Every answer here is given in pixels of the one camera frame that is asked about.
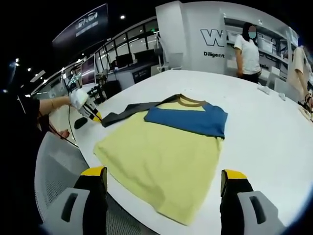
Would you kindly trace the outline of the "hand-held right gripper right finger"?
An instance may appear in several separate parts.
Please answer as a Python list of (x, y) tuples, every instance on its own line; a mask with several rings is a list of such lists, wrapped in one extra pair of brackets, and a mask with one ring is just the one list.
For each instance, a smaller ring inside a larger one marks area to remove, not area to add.
[(279, 235), (286, 228), (277, 207), (235, 170), (222, 170), (220, 214), (222, 235)]

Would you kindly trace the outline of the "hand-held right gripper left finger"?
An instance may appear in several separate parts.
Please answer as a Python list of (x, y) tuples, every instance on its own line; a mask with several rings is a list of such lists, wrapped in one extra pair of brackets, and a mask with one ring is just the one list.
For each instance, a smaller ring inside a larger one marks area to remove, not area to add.
[(106, 235), (107, 210), (107, 168), (89, 168), (50, 205), (43, 230), (46, 235)]

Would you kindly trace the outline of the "person's left hand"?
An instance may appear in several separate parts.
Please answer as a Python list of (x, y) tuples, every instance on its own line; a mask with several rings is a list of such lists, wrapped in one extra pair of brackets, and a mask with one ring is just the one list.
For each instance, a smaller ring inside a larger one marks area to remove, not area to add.
[(56, 103), (57, 108), (60, 108), (65, 105), (70, 106), (71, 100), (69, 96), (61, 96), (55, 99), (55, 103)]

